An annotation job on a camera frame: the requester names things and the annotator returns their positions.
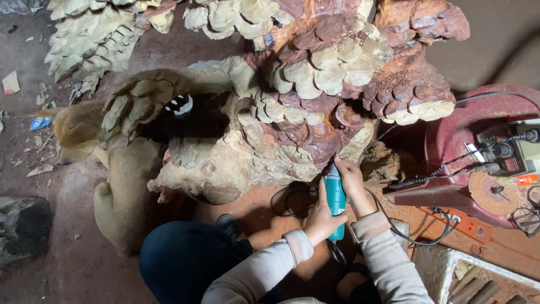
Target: orange power strip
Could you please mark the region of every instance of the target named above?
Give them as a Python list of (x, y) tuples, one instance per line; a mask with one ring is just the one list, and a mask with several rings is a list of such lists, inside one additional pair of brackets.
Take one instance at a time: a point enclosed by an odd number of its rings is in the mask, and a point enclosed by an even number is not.
[[(446, 224), (446, 219), (443, 217), (442, 213), (434, 213), (433, 207), (417, 207), (423, 212), (431, 215), (437, 220)], [(455, 223), (452, 220), (455, 217), (461, 218), (460, 223), (457, 225), (456, 230), (470, 237), (471, 239), (478, 241), (482, 244), (487, 244), (491, 240), (493, 231), (491, 228), (484, 222), (481, 222), (474, 217), (468, 216), (466, 213), (459, 211), (453, 208), (447, 207), (436, 207), (435, 210), (440, 209), (448, 214), (450, 214), (450, 226), (453, 226)]]

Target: floor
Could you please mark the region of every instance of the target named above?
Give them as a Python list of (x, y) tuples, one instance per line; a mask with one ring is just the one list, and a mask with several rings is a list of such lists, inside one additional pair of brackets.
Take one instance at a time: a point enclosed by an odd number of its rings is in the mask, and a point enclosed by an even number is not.
[[(471, 25), (471, 38), (464, 42), (437, 43), (428, 48), (428, 61), (449, 81), (456, 91), (466, 91), (489, 82), (527, 85), (540, 89), (540, 24), (536, 12), (539, 1), (530, 0), (455, 0)], [(237, 38), (210, 41), (202, 32), (185, 30), (181, 16), (184, 4), (179, 5), (173, 29), (167, 35), (147, 32), (135, 47), (130, 70), (107, 74), (102, 80), (98, 97), (127, 75), (153, 68), (182, 68), (197, 61), (220, 59), (230, 54)], [(50, 128), (28, 130), (26, 115), (37, 111), (36, 96), (39, 84), (50, 86), (48, 101), (67, 105), (70, 88), (54, 84), (48, 76), (43, 59), (49, 50), (48, 37), (54, 26), (48, 12), (34, 16), (0, 15), (0, 76), (17, 70), (21, 92), (5, 96), (0, 93), (0, 110), (5, 129), (0, 133), (0, 193), (2, 195), (39, 195), (47, 198), (55, 211), (50, 248), (46, 255), (22, 261), (0, 269), (0, 302), (19, 303), (156, 303), (138, 273), (137, 261), (119, 256), (102, 237), (93, 218), (92, 192), (107, 172), (92, 158), (67, 167), (55, 166), (52, 172), (34, 177), (26, 174), (40, 163), (54, 163), (54, 139), (38, 153), (35, 136), (43, 141)], [(7, 34), (13, 25), (18, 28)], [(515, 56), (509, 56), (513, 49)], [(508, 64), (499, 67), (503, 62)], [(18, 160), (23, 161), (15, 167)], [(241, 224), (256, 249), (264, 248), (281, 234), (299, 228), (296, 219), (277, 217), (269, 209), (269, 198), (278, 188), (253, 189), (238, 201), (219, 207), (194, 206), (195, 217), (212, 222), (222, 213), (232, 213)], [(312, 197), (297, 201), (313, 200)], [(383, 200), (391, 216), (411, 224), (414, 236), (433, 239), (442, 231), (442, 224), (424, 219), (415, 208), (397, 207)], [(495, 231), (502, 243), (532, 256), (540, 252), (539, 238), (527, 239), (509, 230)], [(540, 263), (532, 262), (499, 245), (481, 246), (466, 237), (452, 233), (442, 242), (452, 247), (540, 280)], [(346, 255), (353, 255), (350, 238), (339, 246)], [(320, 245), (315, 256), (294, 270), (283, 284), (291, 296), (312, 295), (334, 302), (329, 296), (343, 268), (330, 258)]]

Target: hand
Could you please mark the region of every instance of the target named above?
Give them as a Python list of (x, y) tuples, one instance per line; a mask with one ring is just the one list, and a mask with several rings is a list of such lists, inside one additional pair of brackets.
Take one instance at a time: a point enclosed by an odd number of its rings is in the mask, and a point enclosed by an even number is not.
[(334, 164), (341, 174), (341, 186), (350, 198), (350, 205), (353, 207), (356, 218), (360, 219), (377, 212), (375, 206), (367, 199), (360, 168), (349, 160), (342, 160), (339, 156), (334, 159)]
[(319, 182), (319, 200), (309, 212), (303, 228), (313, 247), (327, 239), (340, 225), (345, 224), (348, 218), (349, 212), (342, 212), (340, 215), (332, 216), (326, 201), (325, 181), (321, 179)]

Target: person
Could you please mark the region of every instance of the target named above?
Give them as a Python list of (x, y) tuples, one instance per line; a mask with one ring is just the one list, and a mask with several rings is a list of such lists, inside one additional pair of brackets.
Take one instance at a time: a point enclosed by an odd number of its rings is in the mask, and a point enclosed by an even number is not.
[[(433, 304), (385, 215), (369, 202), (360, 169), (339, 157), (335, 165), (357, 218), (351, 226), (363, 254), (353, 264), (359, 267), (352, 267), (338, 284), (338, 296), (351, 304)], [(253, 253), (247, 240), (237, 242), (239, 230), (231, 216), (220, 217), (217, 226), (170, 222), (144, 241), (140, 272), (161, 304), (321, 303), (315, 298), (284, 301), (274, 287), (347, 219), (348, 212), (331, 215), (321, 179), (319, 200), (304, 228), (287, 232), (266, 249)], [(356, 263), (364, 259), (369, 271)]]

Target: red machine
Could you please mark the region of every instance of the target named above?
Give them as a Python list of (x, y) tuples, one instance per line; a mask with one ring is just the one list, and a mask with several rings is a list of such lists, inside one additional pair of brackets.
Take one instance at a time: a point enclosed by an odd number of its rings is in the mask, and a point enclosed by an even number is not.
[[(464, 97), (486, 92), (518, 92), (540, 100), (540, 91), (507, 84), (481, 87), (468, 92)], [(494, 126), (538, 117), (540, 106), (521, 96), (496, 95), (468, 101), (464, 108), (456, 108), (450, 116), (427, 123), (424, 140), (427, 172), (436, 170), (441, 163), (466, 154), (468, 151), (465, 144), (477, 142), (478, 134)], [(466, 157), (447, 165), (441, 175), (449, 175), (475, 165), (478, 165), (477, 161)], [(396, 205), (451, 207), (493, 226), (519, 228), (510, 218), (514, 210), (526, 208), (529, 204), (527, 188), (508, 188), (504, 190), (503, 196), (492, 191), (493, 186), (497, 186), (496, 177), (473, 172), (431, 179), (423, 184), (413, 184), (385, 194), (393, 196)]]

